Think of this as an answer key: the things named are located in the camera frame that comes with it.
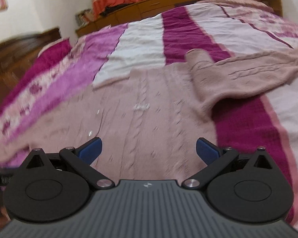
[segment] floral pattern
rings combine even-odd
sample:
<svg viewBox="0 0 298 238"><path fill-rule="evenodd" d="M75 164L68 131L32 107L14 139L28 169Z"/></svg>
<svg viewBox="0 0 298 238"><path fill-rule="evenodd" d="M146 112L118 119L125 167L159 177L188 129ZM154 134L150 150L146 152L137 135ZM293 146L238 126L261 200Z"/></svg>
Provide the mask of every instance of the floral pattern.
<svg viewBox="0 0 298 238"><path fill-rule="evenodd" d="M0 116L0 142L6 142L10 134L18 127L31 111L35 101L42 97L50 85L57 80L73 63L79 60L85 45L85 37L79 39L75 49L49 71L35 77L18 97L5 108Z"/></svg>
<svg viewBox="0 0 298 238"><path fill-rule="evenodd" d="M227 5L225 10L230 17L253 24L261 31L268 31L293 48L298 47L298 24L257 8Z"/></svg>

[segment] black circular disc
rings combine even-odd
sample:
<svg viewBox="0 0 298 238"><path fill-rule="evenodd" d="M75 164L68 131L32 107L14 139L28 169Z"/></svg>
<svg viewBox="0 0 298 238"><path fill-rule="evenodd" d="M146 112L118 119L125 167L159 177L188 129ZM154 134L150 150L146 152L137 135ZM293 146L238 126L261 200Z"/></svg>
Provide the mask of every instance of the black circular disc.
<svg viewBox="0 0 298 238"><path fill-rule="evenodd" d="M71 172L33 168L16 178L3 194L4 205L13 217L28 222L51 222L68 217L89 196L87 182Z"/></svg>
<svg viewBox="0 0 298 238"><path fill-rule="evenodd" d="M221 214L247 223L271 222L287 216L293 193L287 181L268 169L253 168L215 178L207 198Z"/></svg>
<svg viewBox="0 0 298 238"><path fill-rule="evenodd" d="M268 184L257 180L241 181L234 186L235 194L246 201L263 201L271 195Z"/></svg>

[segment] sweater sleeve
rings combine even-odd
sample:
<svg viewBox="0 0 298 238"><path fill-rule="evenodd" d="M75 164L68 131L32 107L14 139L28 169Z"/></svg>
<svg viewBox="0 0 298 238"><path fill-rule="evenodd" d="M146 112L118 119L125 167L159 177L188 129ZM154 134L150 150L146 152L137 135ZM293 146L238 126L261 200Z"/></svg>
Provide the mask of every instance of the sweater sleeve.
<svg viewBox="0 0 298 238"><path fill-rule="evenodd" d="M199 50L193 50L188 57L199 61ZM252 97L278 86L298 72L298 51L265 51L243 55L205 65L192 66L193 82L201 102L202 114L211 115L211 109L224 98L242 99Z"/></svg>

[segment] stack of books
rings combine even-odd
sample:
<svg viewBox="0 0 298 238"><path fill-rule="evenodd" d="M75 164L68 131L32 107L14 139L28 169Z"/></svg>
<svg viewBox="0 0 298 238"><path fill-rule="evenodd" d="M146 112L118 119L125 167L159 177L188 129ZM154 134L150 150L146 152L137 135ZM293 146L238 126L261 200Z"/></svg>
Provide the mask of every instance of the stack of books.
<svg viewBox="0 0 298 238"><path fill-rule="evenodd" d="M79 27L83 27L89 24L90 22L94 21L94 14L92 9L87 9L77 13L75 15L75 19Z"/></svg>

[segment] blue gripper tab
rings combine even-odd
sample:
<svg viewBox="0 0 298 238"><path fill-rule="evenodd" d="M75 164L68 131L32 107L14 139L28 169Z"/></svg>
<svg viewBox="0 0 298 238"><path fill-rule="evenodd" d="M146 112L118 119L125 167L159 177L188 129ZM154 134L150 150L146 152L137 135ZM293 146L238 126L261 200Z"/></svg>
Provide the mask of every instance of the blue gripper tab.
<svg viewBox="0 0 298 238"><path fill-rule="evenodd" d="M103 149L102 140L94 137L75 150L75 154L86 164L91 165L101 154Z"/></svg>
<svg viewBox="0 0 298 238"><path fill-rule="evenodd" d="M196 141L196 153L207 165L221 156L220 149L204 138Z"/></svg>

